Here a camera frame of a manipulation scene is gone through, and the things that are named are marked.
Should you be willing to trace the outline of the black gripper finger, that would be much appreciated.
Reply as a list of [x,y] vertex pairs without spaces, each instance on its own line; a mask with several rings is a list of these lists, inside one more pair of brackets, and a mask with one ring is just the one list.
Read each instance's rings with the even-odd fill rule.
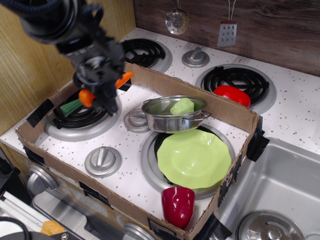
[[103,94],[96,95],[97,104],[104,110],[106,110],[110,115],[115,115],[118,113],[119,106],[116,96],[105,96]]

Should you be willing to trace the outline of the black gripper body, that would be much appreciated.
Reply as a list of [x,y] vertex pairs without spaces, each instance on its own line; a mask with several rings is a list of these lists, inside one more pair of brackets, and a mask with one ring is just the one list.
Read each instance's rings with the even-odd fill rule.
[[103,30],[74,37],[56,45],[75,66],[75,75],[97,99],[114,100],[116,81],[122,76],[125,52],[121,43]]

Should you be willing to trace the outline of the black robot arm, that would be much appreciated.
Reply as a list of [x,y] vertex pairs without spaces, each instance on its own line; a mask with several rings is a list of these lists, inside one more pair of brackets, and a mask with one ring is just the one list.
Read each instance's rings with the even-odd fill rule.
[[121,43],[100,26],[104,16],[98,3],[85,0],[2,0],[1,5],[20,18],[32,39],[54,45],[75,68],[73,82],[91,91],[94,106],[110,115],[118,112],[115,83],[125,68]]

